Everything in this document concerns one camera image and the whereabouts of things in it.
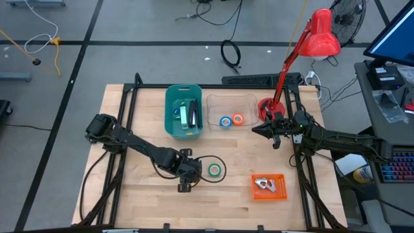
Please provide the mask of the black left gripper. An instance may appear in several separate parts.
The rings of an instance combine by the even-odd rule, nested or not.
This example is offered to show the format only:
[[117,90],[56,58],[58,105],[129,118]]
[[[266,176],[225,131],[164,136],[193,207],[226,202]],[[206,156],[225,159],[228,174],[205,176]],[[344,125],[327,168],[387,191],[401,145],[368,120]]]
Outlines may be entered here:
[[177,151],[173,148],[168,150],[168,166],[166,171],[179,178],[178,192],[188,193],[201,180],[202,162],[191,158],[192,149],[185,148]]

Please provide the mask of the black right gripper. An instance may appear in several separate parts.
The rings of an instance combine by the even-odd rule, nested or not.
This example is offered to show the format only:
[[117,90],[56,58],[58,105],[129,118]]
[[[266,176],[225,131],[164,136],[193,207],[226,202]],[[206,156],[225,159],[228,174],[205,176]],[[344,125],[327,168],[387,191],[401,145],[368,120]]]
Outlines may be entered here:
[[273,148],[279,149],[281,144],[280,136],[299,135],[303,133],[303,126],[287,118],[273,120],[271,124],[261,124],[252,128],[254,133],[267,139],[273,139]]

